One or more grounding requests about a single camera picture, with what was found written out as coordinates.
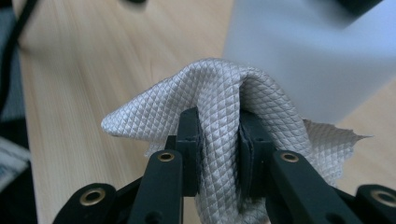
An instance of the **wooden table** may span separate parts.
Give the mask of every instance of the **wooden table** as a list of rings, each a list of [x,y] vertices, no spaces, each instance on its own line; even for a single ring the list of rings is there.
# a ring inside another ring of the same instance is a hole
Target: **wooden table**
[[[24,1],[14,0],[17,11]],[[148,145],[102,132],[102,118],[139,92],[204,57],[220,57],[232,1],[42,0],[21,39],[21,70],[40,223],[93,182],[137,179]],[[346,163],[341,189],[396,189],[396,82],[339,126],[373,134]],[[198,223],[192,199],[185,223]]]

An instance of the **screw hole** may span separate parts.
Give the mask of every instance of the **screw hole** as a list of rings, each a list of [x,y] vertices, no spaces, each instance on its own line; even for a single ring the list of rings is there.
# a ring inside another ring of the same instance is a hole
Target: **screw hole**
[[[379,203],[389,207],[396,207],[396,196],[381,189],[374,189],[371,191],[371,196]]]
[[[147,224],[159,224],[163,220],[163,215],[159,212],[150,212],[146,215]]]
[[[288,153],[288,152],[280,154],[280,157],[282,158],[282,160],[289,161],[289,162],[297,162],[299,160],[296,155]]]
[[[79,198],[79,202],[84,206],[91,206],[101,202],[106,196],[104,189],[88,189]]]
[[[344,219],[334,213],[326,214],[326,219],[332,224],[345,224]]]
[[[158,160],[160,161],[171,161],[175,158],[175,155],[169,152],[164,152],[163,154],[158,156]]]

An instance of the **white cloth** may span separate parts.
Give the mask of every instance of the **white cloth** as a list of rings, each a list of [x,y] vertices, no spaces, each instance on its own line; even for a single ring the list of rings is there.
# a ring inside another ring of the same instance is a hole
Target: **white cloth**
[[[190,64],[107,115],[102,128],[116,136],[150,141],[150,154],[163,149],[168,135],[176,134],[180,113],[195,106],[205,135],[202,184],[196,196],[203,223],[262,223],[267,218],[264,199],[241,201],[235,187],[241,108],[260,117],[277,149],[301,153],[330,184],[361,139],[352,131],[310,121],[307,130],[289,98],[263,71],[220,59]]]

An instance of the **textured cloth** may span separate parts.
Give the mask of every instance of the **textured cloth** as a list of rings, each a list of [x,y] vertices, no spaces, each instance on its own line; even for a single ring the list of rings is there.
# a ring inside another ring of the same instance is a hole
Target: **textured cloth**
[[[277,149],[301,153],[330,184],[341,174],[351,146],[361,138],[352,131],[310,121],[306,129],[289,98],[263,71],[220,59],[190,64],[107,115],[102,128],[112,135],[150,141],[150,154],[163,149],[167,136],[177,133],[180,113],[195,106],[205,135],[204,170],[196,196],[203,223],[262,223],[267,219],[264,199],[242,201],[235,186],[240,109],[261,119]],[[308,135],[310,131],[315,139]],[[337,144],[343,132],[349,134],[347,143]]]

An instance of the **black cable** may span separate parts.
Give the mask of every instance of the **black cable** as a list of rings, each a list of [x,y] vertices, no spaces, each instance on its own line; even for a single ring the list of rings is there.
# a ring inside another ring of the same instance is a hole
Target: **black cable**
[[[7,43],[5,45],[3,51],[3,58],[1,61],[1,70],[0,70],[0,119],[2,118],[4,108],[6,106],[8,93],[9,93],[9,84],[11,77],[11,60],[15,47],[18,44],[18,38],[20,37],[23,27],[26,22],[28,22],[30,15],[35,8],[35,5],[38,0],[26,0],[25,6],[23,8],[22,14],[20,18],[15,23],[12,28],[11,34],[8,37]]]

